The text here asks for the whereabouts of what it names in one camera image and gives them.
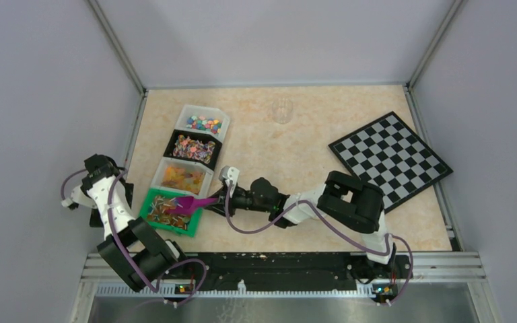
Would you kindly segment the magenta plastic scoop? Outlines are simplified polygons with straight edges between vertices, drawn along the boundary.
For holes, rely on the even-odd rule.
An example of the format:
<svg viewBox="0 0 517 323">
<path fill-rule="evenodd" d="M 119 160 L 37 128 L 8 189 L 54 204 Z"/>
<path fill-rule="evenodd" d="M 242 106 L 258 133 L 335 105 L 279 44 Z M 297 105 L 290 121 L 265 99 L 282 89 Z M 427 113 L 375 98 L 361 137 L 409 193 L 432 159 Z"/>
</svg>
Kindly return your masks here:
<svg viewBox="0 0 517 323">
<path fill-rule="evenodd" d="M 193 196 L 179 196 L 174 199 L 176 204 L 174 209 L 170 209 L 170 213 L 178 213 L 183 215 L 192 215 L 197 209 L 205 208 L 217 202 L 218 198 L 197 199 Z"/>
</svg>

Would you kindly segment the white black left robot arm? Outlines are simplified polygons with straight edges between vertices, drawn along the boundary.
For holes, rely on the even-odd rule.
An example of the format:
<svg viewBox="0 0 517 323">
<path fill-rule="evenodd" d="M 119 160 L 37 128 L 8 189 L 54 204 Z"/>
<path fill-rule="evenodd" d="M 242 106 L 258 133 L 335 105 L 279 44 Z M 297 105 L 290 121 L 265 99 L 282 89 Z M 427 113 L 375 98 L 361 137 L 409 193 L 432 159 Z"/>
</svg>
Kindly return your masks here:
<svg viewBox="0 0 517 323">
<path fill-rule="evenodd" d="M 94 154 L 84 161 L 85 176 L 69 195 L 61 189 L 61 204 L 74 210 L 89 207 L 93 226 L 102 226 L 104 241 L 98 254 L 133 291 L 145 287 L 165 272 L 181 278 L 188 272 L 189 261 L 179 245 L 165 240 L 153 227 L 131 210 L 133 185 L 123 179 L 123 168 L 106 155 Z"/>
</svg>

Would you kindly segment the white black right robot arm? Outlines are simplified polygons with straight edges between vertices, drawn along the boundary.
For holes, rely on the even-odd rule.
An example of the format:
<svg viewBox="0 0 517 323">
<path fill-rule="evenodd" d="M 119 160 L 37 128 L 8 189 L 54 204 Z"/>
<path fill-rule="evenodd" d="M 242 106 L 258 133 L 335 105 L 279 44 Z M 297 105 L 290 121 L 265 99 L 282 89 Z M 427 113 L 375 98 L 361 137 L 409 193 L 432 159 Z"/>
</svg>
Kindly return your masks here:
<svg viewBox="0 0 517 323">
<path fill-rule="evenodd" d="M 384 220 L 384 193 L 381 188 L 356 176 L 329 172 L 323 184 L 295 194 L 283 194 L 266 178 L 254 180 L 249 189 L 238 185 L 231 169 L 221 173 L 222 187 L 212 196 L 216 202 L 209 210 L 230 218 L 239 209 L 269 216 L 267 227 L 287 228 L 309 219 L 327 222 L 334 219 L 362 236 L 359 244 L 341 233 L 339 237 L 366 252 L 368 269 L 376 277 L 386 277 L 395 268 L 395 246 Z"/>
</svg>

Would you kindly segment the clear glass jar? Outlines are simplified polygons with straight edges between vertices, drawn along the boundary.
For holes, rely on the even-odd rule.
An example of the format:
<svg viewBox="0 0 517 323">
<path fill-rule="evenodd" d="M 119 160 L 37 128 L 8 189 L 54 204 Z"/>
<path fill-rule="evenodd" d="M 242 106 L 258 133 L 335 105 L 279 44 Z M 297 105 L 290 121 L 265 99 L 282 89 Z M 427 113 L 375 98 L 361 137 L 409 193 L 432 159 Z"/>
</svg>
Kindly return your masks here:
<svg viewBox="0 0 517 323">
<path fill-rule="evenodd" d="M 287 124 L 292 119 L 293 102 L 289 98 L 277 98 L 272 103 L 271 116 L 278 124 Z"/>
</svg>

